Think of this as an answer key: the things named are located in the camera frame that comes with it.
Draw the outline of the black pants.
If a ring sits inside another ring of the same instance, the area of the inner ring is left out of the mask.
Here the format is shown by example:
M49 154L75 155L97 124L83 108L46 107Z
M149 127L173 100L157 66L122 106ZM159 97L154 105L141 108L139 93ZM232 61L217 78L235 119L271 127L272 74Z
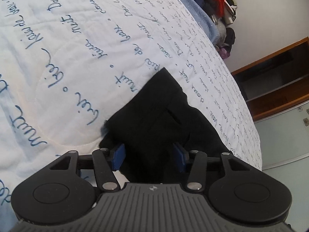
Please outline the black pants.
M166 70L157 72L103 126L99 147L125 146L120 172L135 183L173 183L181 174L174 145L218 157L229 150L207 118L188 104L182 87Z

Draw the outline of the wooden door frame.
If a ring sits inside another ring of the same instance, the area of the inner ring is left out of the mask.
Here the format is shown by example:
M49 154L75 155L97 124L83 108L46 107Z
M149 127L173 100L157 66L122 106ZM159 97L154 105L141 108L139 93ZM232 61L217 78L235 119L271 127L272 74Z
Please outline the wooden door frame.
M254 121L308 101L308 37L232 72Z

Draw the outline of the pile of clothes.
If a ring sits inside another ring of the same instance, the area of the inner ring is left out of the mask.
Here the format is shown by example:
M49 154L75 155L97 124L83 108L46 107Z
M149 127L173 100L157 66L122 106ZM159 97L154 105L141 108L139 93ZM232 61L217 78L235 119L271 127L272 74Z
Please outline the pile of clothes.
M235 31L231 28L236 19L236 0L194 0L216 25L220 37L215 46L222 59L230 56L235 43Z

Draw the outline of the light blue blanket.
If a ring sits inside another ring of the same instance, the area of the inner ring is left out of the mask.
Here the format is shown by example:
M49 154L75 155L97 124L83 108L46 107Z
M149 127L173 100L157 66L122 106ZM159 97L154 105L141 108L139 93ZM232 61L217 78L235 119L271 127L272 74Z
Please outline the light blue blanket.
M203 11L203 9L194 0L179 0L183 3L186 9L191 13L192 17L198 25L204 30L205 34L216 45L219 41L219 31L211 20L211 18Z

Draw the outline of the white quilt with blue script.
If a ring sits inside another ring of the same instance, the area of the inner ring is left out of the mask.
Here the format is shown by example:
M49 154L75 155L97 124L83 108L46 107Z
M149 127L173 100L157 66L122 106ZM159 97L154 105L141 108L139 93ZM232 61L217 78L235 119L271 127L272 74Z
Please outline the white quilt with blue script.
M68 150L93 151L103 123L162 68L261 169L244 98L183 1L1 0L1 231L17 222L14 188Z

